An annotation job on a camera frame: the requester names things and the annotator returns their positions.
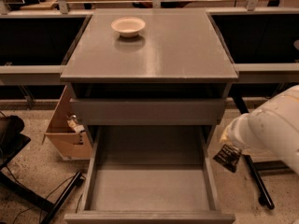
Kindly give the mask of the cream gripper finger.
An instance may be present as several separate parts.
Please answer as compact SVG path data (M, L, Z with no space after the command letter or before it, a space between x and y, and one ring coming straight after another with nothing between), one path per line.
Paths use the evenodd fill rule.
M220 143L222 145L231 145L233 143L232 125L228 125L222 132Z

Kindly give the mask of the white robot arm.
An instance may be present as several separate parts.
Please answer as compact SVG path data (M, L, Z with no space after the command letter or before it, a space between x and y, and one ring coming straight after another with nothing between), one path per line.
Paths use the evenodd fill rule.
M299 174L299 86L234 119L220 143L214 160L233 173L244 150L267 147Z

